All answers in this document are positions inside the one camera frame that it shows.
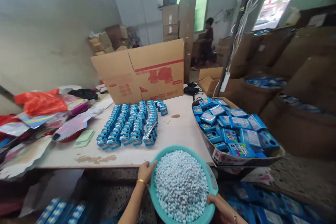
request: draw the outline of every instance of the white wall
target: white wall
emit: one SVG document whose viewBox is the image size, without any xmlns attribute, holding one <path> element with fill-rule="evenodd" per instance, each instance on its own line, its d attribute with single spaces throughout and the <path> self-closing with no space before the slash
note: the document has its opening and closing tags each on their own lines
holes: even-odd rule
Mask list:
<svg viewBox="0 0 336 224">
<path fill-rule="evenodd" d="M 157 0 L 116 0 L 122 23 L 126 26 L 138 26 L 143 45 L 163 41 L 162 14 L 157 9 Z M 237 0 L 208 0 L 207 18 L 215 16 L 221 9 L 235 8 Z M 214 41 L 229 35 L 231 29 L 228 20 L 214 25 Z"/>
<path fill-rule="evenodd" d="M 87 35 L 116 23 L 117 7 L 97 0 L 0 0 L 0 84 L 14 95 L 94 87 Z"/>
</svg>

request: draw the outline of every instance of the table surface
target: table surface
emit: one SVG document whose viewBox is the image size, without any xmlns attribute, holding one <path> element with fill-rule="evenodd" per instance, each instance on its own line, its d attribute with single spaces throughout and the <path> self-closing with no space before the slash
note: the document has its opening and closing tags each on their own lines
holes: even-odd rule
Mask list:
<svg viewBox="0 0 336 224">
<path fill-rule="evenodd" d="M 206 97 L 199 93 L 196 97 Z M 198 125 L 194 120 L 192 96 L 183 95 L 164 101 L 168 115 L 158 113 L 157 140 L 155 145 L 146 147 L 120 146 L 117 149 L 102 150 L 96 138 L 108 120 L 114 104 L 88 122 L 88 130 L 95 130 L 88 146 L 73 148 L 75 141 L 52 143 L 52 149 L 36 161 L 36 168 L 118 168 L 138 167 L 145 161 L 152 161 L 157 153 L 169 145 L 184 145 L 194 150 L 206 163 L 213 165 L 212 158 L 203 142 Z"/>
</svg>

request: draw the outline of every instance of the teal plastic basin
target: teal plastic basin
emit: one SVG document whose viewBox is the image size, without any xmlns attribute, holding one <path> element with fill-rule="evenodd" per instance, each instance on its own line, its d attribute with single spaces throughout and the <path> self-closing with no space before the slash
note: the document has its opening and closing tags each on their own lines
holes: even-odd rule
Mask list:
<svg viewBox="0 0 336 224">
<path fill-rule="evenodd" d="M 162 149 L 154 158 L 154 160 L 152 161 L 155 162 L 156 160 L 159 162 L 160 159 L 166 155 L 169 152 L 172 151 L 176 151 L 176 150 L 181 150 L 181 151 L 185 151 L 188 152 L 192 157 L 196 158 L 196 160 L 201 164 L 202 169 L 206 175 L 206 179 L 208 180 L 208 186 L 209 186 L 209 194 L 217 194 L 218 193 L 218 185 L 216 182 L 216 178 L 213 174 L 213 172 L 211 171 L 210 166 L 208 166 L 203 159 L 201 159 L 201 157 L 199 155 L 196 154 L 196 152 L 194 152 L 193 150 L 185 147 L 185 146 L 181 146 L 181 145 L 171 145 L 171 146 L 167 146 L 166 148 Z M 168 217 L 168 215 L 162 210 L 161 205 L 159 203 L 159 200 L 157 199 L 156 196 L 156 185 L 155 185 L 155 175 L 156 175 L 156 168 L 153 171 L 152 174 L 152 178 L 150 180 L 150 186 L 149 186 L 149 193 L 150 193 L 150 197 L 152 198 L 152 202 L 154 204 L 155 210 L 157 211 L 158 215 L 160 216 L 160 218 L 162 219 L 162 221 L 166 224 L 179 224 L 179 222 L 171 219 Z M 202 216 L 200 216 L 197 220 L 190 222 L 192 224 L 208 224 L 215 212 L 215 204 L 211 203 L 209 205 L 207 205 L 205 207 L 205 211 L 203 213 Z"/>
</svg>

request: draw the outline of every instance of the hand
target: hand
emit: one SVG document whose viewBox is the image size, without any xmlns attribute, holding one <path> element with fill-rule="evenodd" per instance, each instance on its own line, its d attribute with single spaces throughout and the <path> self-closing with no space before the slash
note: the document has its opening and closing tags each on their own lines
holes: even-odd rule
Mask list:
<svg viewBox="0 0 336 224">
<path fill-rule="evenodd" d="M 140 168 L 139 168 L 139 172 L 138 172 L 138 179 L 142 179 L 143 181 L 145 181 L 148 184 L 148 181 L 151 179 L 152 177 L 152 173 L 154 171 L 154 168 L 156 166 L 158 162 L 155 161 L 151 166 L 148 167 L 149 165 L 149 161 L 146 161 L 145 163 L 143 163 Z"/>
<path fill-rule="evenodd" d="M 206 201 L 208 204 L 214 203 L 216 208 L 218 209 L 218 214 L 215 216 L 217 222 L 216 223 L 230 223 L 230 224 L 235 224 L 235 217 L 234 215 L 237 216 L 238 219 L 238 214 L 236 211 L 226 202 L 225 199 L 223 199 L 219 194 L 213 195 L 209 194 L 208 199 Z"/>
</svg>

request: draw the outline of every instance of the plastic bag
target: plastic bag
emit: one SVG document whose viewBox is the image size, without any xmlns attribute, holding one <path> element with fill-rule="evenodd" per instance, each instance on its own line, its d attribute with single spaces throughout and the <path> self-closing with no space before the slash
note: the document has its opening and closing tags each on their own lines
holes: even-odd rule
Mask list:
<svg viewBox="0 0 336 224">
<path fill-rule="evenodd" d="M 67 111 L 68 107 L 65 101 L 56 97 L 59 89 L 41 92 L 25 92 L 14 96 L 16 104 L 24 104 L 23 111 L 28 116 L 43 116 Z"/>
</svg>

